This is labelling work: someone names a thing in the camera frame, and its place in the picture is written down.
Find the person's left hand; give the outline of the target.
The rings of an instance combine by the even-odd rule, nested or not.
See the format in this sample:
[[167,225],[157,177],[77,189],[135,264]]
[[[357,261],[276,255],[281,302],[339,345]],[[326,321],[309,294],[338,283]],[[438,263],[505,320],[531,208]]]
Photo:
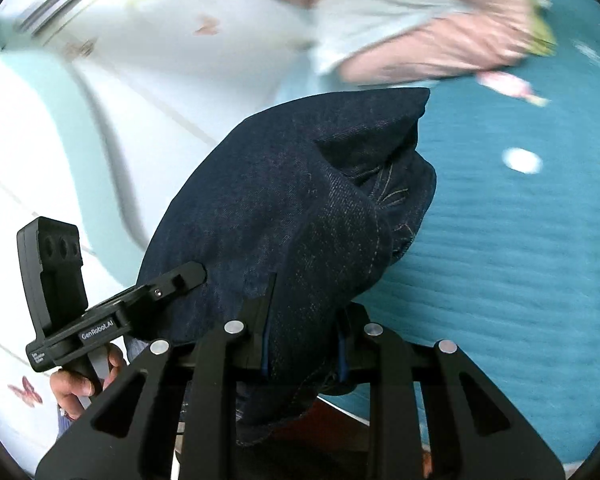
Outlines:
[[[106,389],[118,378],[125,368],[126,362],[123,352],[115,344],[108,344],[108,375],[102,382],[102,388]],[[56,399],[59,418],[62,422],[73,422],[84,412],[79,397],[94,396],[95,386],[86,377],[70,372],[70,370],[58,370],[50,375],[50,388]]]

